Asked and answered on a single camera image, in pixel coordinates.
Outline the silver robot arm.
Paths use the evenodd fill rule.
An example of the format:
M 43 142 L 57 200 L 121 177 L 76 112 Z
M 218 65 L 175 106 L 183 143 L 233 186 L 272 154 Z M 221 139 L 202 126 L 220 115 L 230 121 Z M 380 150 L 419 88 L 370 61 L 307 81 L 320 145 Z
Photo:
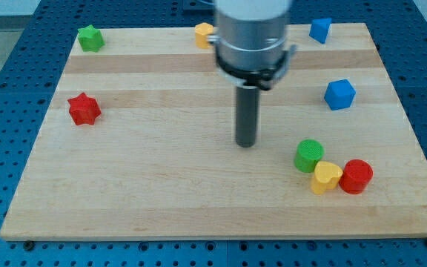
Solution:
M 285 48 L 292 0 L 215 0 L 216 66 L 238 87 L 270 90 L 288 71 Z

